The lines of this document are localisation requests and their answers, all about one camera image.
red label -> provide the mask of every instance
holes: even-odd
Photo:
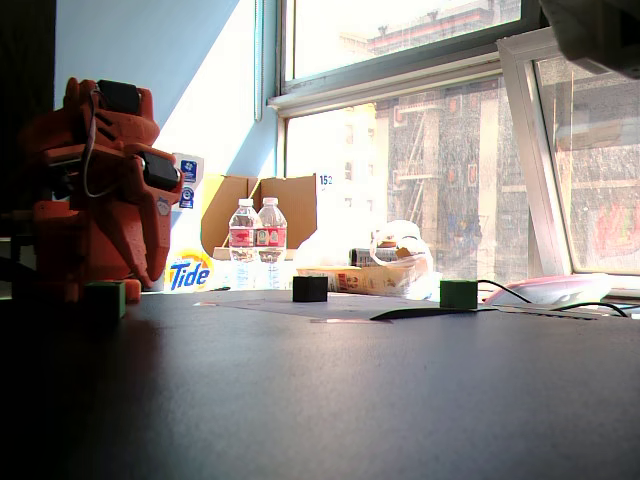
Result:
[[[284,247],[287,241],[287,229],[284,227],[263,227],[256,229],[258,247]]]
[[[230,247],[253,247],[253,229],[252,228],[230,228],[229,229],[229,246]]]

window pane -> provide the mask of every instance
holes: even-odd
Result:
[[[410,220],[445,278],[527,277],[529,209],[501,78],[291,119],[287,175],[312,173],[319,229],[367,246],[376,227]]]
[[[640,274],[640,82],[537,67],[574,266]]]
[[[520,4],[521,0],[295,0],[295,77],[519,20]],[[287,25],[293,23],[293,11],[289,10]],[[286,79],[293,73],[288,69]]]

green cube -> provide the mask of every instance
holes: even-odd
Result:
[[[478,308],[478,282],[475,280],[441,280],[440,307],[461,310]]]
[[[120,320],[126,309],[124,282],[91,282],[84,286],[87,315],[103,320]]]

black wire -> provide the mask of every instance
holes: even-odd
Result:
[[[524,303],[531,303],[531,300],[527,300],[526,298],[524,298],[522,295],[520,295],[519,293],[514,292],[513,290],[511,290],[510,288],[505,287],[504,285],[500,285],[498,282],[494,282],[493,280],[478,280],[478,283],[490,283],[491,285],[495,285],[496,287],[500,287],[501,289],[503,289],[505,292],[510,293],[511,295],[514,295],[516,297],[518,297],[520,300],[522,300]]]
[[[551,311],[552,312],[563,312],[564,310],[571,310],[572,308],[578,308],[578,307],[588,307],[590,305],[598,305],[600,307],[608,307],[608,308],[610,308],[612,310],[615,310],[618,314],[620,314],[621,317],[629,318],[629,316],[626,313],[624,313],[624,311],[622,311],[619,307],[616,307],[615,305],[613,305],[611,303],[603,303],[603,302],[574,303],[573,305],[565,305],[563,307],[553,308]]]

tide logo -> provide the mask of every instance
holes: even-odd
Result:
[[[206,253],[186,250],[180,252],[167,268],[165,287],[176,290],[204,290],[211,275],[211,259]]]

